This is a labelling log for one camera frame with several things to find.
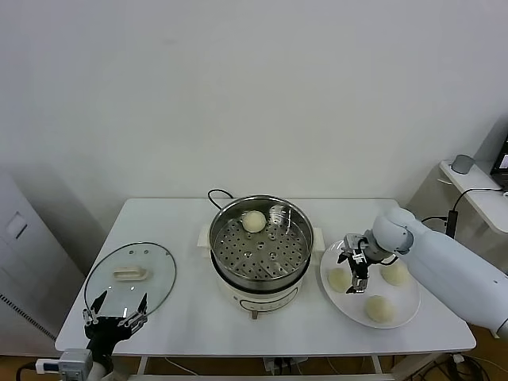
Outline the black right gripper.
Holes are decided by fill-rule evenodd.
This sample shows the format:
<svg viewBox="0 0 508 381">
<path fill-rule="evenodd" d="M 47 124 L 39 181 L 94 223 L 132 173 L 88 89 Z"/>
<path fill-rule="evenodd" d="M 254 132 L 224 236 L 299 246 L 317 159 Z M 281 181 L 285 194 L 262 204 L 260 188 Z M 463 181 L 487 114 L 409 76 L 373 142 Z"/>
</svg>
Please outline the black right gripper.
<svg viewBox="0 0 508 381">
<path fill-rule="evenodd" d="M 342 251 L 337 258 L 337 263 L 347 263 L 352 273 L 352 284 L 346 290 L 346 294 L 364 293 L 368 286 L 368 268 L 371 261 L 363 248 L 350 248 Z"/>
</svg>

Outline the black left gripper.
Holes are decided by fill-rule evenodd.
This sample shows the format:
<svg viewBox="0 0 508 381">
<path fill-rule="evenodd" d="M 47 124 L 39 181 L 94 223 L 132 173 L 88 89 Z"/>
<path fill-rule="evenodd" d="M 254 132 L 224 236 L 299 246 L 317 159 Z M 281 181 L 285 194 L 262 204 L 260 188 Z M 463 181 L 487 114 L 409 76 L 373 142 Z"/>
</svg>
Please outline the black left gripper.
<svg viewBox="0 0 508 381">
<path fill-rule="evenodd" d="M 137 309 L 123 319 L 100 316 L 107 293 L 103 291 L 90 307 L 83 310 L 84 332 L 89 340 L 87 349 L 93 356 L 110 356 L 119 342 L 127 341 L 133 335 L 132 329 L 140 329 L 148 320 L 147 294 L 144 294 Z"/>
</svg>

